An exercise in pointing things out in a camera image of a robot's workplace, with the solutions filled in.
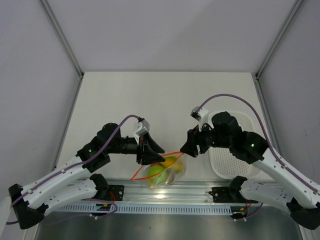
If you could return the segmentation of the small yellow orange fruit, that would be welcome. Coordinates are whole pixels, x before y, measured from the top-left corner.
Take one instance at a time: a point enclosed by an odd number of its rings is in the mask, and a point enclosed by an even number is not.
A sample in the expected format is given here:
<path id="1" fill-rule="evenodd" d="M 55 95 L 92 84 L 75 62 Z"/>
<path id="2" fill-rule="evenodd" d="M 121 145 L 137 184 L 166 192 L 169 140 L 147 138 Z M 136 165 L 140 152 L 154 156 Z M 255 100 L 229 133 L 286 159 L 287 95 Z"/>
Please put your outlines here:
<path id="1" fill-rule="evenodd" d="M 177 157 L 176 156 L 166 156 L 164 159 L 165 159 L 165 161 L 160 162 L 160 164 L 165 168 L 169 168 L 170 166 L 172 166 L 176 162 Z"/>

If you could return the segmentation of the clear orange zip top bag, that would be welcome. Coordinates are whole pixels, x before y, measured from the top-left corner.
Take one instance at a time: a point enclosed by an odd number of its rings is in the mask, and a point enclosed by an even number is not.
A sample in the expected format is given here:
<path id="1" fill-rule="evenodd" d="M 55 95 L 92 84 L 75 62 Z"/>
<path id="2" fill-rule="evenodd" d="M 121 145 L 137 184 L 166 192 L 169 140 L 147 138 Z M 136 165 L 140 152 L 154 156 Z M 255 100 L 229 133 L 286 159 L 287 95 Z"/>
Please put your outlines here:
<path id="1" fill-rule="evenodd" d="M 148 185 L 149 188 L 164 187 L 181 179 L 187 170 L 187 155 L 176 151 L 162 155 L 163 162 L 141 166 L 131 181 Z"/>

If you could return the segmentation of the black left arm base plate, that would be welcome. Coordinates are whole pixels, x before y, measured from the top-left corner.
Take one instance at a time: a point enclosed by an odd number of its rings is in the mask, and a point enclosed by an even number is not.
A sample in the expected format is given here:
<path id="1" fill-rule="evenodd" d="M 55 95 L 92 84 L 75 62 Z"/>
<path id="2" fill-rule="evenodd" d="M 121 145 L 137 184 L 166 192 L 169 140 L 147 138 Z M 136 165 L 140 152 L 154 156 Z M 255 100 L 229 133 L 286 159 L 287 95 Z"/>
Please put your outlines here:
<path id="1" fill-rule="evenodd" d="M 124 193 L 124 185 L 110 185 L 107 193 L 102 199 L 106 201 L 122 202 L 124 199 Z"/>

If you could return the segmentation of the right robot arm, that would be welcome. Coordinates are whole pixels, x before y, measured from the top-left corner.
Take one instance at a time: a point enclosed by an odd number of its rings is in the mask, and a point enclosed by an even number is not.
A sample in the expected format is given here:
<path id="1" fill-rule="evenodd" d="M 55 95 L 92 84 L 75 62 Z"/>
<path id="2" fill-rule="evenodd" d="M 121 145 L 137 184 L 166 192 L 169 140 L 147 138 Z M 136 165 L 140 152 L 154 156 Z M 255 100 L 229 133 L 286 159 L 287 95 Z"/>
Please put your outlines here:
<path id="1" fill-rule="evenodd" d="M 269 175 L 281 185 L 272 188 L 244 176 L 236 176 L 228 186 L 229 198 L 240 203 L 257 201 L 287 213 L 297 224 L 316 230 L 320 226 L 320 185 L 289 164 L 261 135 L 244 131 L 227 111 L 211 117 L 206 110 L 194 110 L 198 124 L 187 131 L 180 151 L 193 158 L 209 148 L 228 149 L 238 160 Z"/>

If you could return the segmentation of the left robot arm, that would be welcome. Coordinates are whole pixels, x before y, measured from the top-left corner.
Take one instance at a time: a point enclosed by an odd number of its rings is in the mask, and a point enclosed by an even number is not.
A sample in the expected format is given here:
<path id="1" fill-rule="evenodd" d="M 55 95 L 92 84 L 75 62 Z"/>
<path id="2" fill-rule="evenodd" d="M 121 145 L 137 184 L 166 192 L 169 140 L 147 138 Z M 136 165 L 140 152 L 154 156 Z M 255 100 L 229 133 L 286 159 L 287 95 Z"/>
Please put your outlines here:
<path id="1" fill-rule="evenodd" d="M 107 123 L 63 166 L 28 185 L 9 187 L 20 229 L 37 225 L 54 210 L 73 202 L 108 200 L 110 186 L 97 170 L 111 161 L 111 154 L 136 155 L 142 166 L 165 160 L 165 151 L 151 138 L 146 120 L 135 124 L 132 137 L 123 137 L 120 128 L 116 123 Z"/>

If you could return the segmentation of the green apple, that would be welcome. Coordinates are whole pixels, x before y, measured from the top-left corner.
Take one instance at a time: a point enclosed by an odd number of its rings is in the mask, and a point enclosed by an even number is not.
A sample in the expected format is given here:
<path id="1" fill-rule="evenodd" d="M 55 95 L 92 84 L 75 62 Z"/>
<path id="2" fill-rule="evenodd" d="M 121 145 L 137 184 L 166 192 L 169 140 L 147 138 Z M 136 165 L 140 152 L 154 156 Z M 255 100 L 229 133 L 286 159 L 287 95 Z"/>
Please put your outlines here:
<path id="1" fill-rule="evenodd" d="M 164 184 L 168 179 L 166 168 L 162 165 L 153 165 L 149 168 L 147 176 L 149 177 L 148 183 L 151 186 Z"/>

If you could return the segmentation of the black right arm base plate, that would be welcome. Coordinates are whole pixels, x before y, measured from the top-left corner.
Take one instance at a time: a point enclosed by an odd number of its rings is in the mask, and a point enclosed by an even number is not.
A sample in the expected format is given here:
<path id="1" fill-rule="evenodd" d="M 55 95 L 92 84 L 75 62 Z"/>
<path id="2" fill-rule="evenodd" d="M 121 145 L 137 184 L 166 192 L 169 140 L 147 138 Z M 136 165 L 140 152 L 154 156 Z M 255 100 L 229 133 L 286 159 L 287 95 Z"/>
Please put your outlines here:
<path id="1" fill-rule="evenodd" d="M 214 203 L 242 203 L 242 199 L 236 192 L 230 190 L 228 187 L 216 186 L 212 187 L 208 192 L 212 196 Z"/>

